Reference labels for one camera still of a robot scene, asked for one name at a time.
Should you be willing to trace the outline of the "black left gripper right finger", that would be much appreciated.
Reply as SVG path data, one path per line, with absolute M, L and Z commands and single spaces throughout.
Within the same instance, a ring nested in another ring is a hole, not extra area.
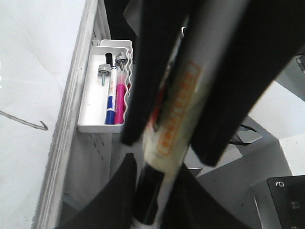
M 257 100 L 305 43 L 302 0 L 248 3 L 215 72 L 191 147 L 215 166 Z

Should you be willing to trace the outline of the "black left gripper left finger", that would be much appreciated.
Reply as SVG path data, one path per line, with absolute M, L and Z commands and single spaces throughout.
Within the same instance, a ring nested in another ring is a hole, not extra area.
M 157 100 L 165 70 L 195 0 L 142 0 L 131 100 L 121 135 L 126 145 L 143 133 Z

